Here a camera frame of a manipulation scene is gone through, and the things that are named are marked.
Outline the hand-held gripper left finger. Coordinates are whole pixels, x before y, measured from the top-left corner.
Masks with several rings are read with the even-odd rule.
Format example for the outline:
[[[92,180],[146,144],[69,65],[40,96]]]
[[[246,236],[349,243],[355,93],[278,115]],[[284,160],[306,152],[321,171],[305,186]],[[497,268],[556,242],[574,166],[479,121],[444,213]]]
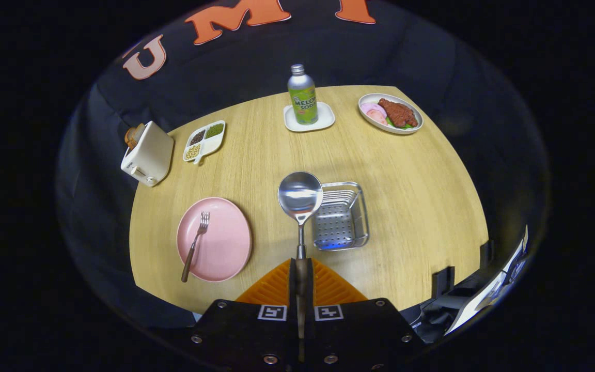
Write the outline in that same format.
[[[276,289],[255,301],[217,299],[191,328],[177,332],[177,349],[217,371],[298,370],[298,309],[294,259],[272,269],[249,290]]]

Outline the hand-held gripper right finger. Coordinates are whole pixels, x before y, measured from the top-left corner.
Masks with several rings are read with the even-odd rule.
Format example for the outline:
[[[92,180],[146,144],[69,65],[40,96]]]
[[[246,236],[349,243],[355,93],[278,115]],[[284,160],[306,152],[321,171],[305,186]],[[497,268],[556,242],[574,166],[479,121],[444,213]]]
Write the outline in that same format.
[[[324,285],[348,295],[352,286],[310,259],[305,283],[305,370],[402,371],[425,350],[424,341],[386,298],[317,301]]]

